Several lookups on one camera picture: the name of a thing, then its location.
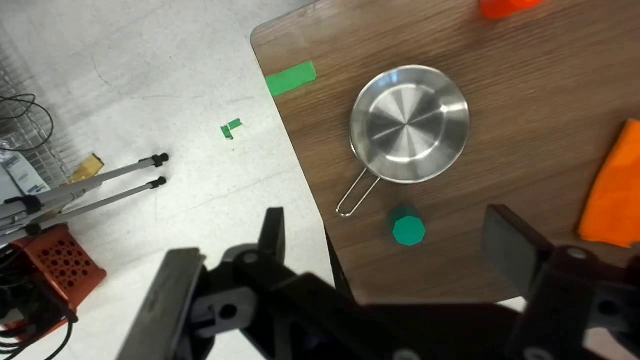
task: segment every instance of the orange towel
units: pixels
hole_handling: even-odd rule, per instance
[[[640,121],[625,124],[591,189],[579,233],[621,247],[640,242]]]

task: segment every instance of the screw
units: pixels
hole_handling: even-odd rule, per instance
[[[245,263],[251,264],[258,261],[258,255],[250,252],[249,254],[244,256],[243,260]]]
[[[526,360],[554,360],[554,357],[546,350],[539,347],[528,347],[524,349]]]
[[[577,247],[570,248],[569,250],[567,250],[567,253],[569,253],[569,255],[573,256],[576,259],[584,260],[587,258],[587,253],[582,251],[582,249],[578,249]]]
[[[394,360],[420,360],[420,356],[410,348],[402,348],[394,352]]]

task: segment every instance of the wire handle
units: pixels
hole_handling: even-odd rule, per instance
[[[351,193],[353,188],[356,187],[356,184],[358,184],[358,182],[360,181],[360,179],[362,178],[362,176],[364,176],[364,174],[366,172],[367,172],[367,168],[362,170],[362,172],[360,173],[360,176],[358,176],[358,179],[356,179],[356,181],[353,182],[353,185],[351,185],[351,188],[349,188],[349,190],[347,190],[347,193],[344,194],[344,196],[342,197],[342,200],[340,200],[340,202],[338,203],[338,206],[335,208],[335,212],[338,213],[338,215],[342,216],[343,218],[348,218],[351,215],[353,215],[353,213],[356,211],[356,209],[358,209],[360,204],[362,204],[364,199],[367,197],[367,195],[371,192],[371,190],[373,190],[373,187],[376,186],[376,184],[378,184],[378,181],[380,181],[380,178],[377,178],[373,182],[373,184],[369,187],[367,192],[364,193],[364,195],[360,198],[360,201],[358,201],[358,203],[353,207],[353,209],[351,209],[351,211],[349,211],[348,213],[341,213],[340,212],[340,207],[342,206],[342,203],[347,199],[347,197],[349,197],[349,194]]]

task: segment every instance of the orange basket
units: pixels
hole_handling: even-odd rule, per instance
[[[74,313],[87,296],[104,280],[107,272],[99,268],[69,233],[67,224],[56,225],[35,239],[21,239],[12,243],[22,247],[32,264],[47,279],[51,287],[67,301]],[[51,331],[65,324],[64,320]],[[22,322],[8,323],[5,329],[23,326]],[[28,339],[18,337],[21,341]]]

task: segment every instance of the green tape piece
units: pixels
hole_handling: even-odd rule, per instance
[[[267,76],[267,86],[271,96],[290,92],[306,83],[310,83],[317,77],[316,68],[311,61],[306,61],[278,74]]]
[[[229,129],[228,126],[221,126],[220,129],[222,129],[222,133],[225,135],[225,138],[228,138],[229,140],[233,140],[234,136],[231,135],[231,130]]]
[[[240,125],[242,125],[242,122],[240,122],[240,119],[235,119],[232,122],[228,123],[230,130],[240,127]]]

